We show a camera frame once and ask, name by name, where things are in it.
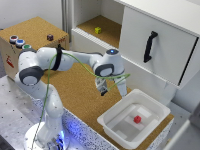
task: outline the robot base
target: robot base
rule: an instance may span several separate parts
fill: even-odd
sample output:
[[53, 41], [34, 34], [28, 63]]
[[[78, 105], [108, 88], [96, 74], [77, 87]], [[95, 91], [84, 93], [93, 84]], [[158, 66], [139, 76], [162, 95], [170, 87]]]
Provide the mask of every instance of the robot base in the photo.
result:
[[[39, 147], [38, 144], [36, 144], [36, 142], [34, 142], [33, 149], [31, 149], [33, 138], [35, 136], [35, 132], [37, 130], [38, 125], [39, 123], [35, 124], [26, 132], [25, 137], [24, 137], [24, 150], [49, 150], [48, 147], [45, 147], [45, 148]], [[41, 122], [38, 131], [42, 128], [43, 125], [44, 125], [44, 122]], [[68, 147], [70, 143], [70, 138], [67, 137], [66, 134], [65, 134], [64, 142], [65, 142], [65, 146]]]

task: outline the cabinet door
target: cabinet door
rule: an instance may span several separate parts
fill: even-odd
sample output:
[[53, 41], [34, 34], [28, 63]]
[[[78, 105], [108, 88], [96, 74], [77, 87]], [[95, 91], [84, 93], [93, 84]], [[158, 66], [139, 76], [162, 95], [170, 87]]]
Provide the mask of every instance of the cabinet door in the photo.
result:
[[[144, 63], [152, 31], [151, 60]], [[125, 8], [119, 50], [123, 56], [178, 85], [192, 53], [196, 37], [136, 10]]]

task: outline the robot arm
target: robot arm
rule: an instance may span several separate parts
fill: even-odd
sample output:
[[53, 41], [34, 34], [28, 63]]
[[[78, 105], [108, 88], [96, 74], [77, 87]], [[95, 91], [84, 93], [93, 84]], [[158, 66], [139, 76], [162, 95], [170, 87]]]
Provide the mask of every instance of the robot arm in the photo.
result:
[[[124, 66], [121, 55], [117, 50], [108, 50], [103, 56], [100, 53], [80, 53], [74, 51], [58, 50], [56, 48], [40, 48], [37, 52], [33, 49], [26, 49], [20, 53], [19, 56], [19, 78], [20, 81], [27, 86], [36, 85], [43, 76], [43, 70], [49, 68], [51, 58], [57, 54], [53, 59], [50, 69], [58, 71], [69, 70], [73, 63], [78, 62], [69, 54], [78, 58], [82, 63], [88, 64], [95, 75], [100, 77], [119, 76], [124, 74]], [[117, 83], [123, 80], [124, 77], [115, 78]], [[106, 90], [106, 81], [100, 78], [95, 80], [97, 89], [102, 93]], [[127, 94], [126, 81], [121, 81], [118, 85], [121, 96]]]

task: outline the yellow object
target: yellow object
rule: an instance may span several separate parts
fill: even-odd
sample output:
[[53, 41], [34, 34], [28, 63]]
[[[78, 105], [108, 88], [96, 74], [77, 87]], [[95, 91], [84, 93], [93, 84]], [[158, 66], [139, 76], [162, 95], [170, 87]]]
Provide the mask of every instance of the yellow object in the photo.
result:
[[95, 28], [95, 33], [96, 33], [96, 34], [100, 34], [100, 33], [101, 33], [101, 28], [96, 27], [96, 28]]

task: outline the black handle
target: black handle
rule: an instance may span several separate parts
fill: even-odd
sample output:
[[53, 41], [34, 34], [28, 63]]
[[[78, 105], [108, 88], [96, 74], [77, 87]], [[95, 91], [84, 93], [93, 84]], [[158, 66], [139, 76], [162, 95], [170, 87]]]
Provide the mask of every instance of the black handle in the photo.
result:
[[154, 32], [154, 31], [151, 32], [151, 35], [149, 36], [149, 39], [148, 39], [147, 45], [146, 45], [146, 50], [145, 50], [145, 54], [144, 54], [144, 63], [151, 60], [151, 56], [149, 54], [151, 51], [152, 42], [153, 42], [153, 39], [157, 36], [158, 36], [158, 33]]

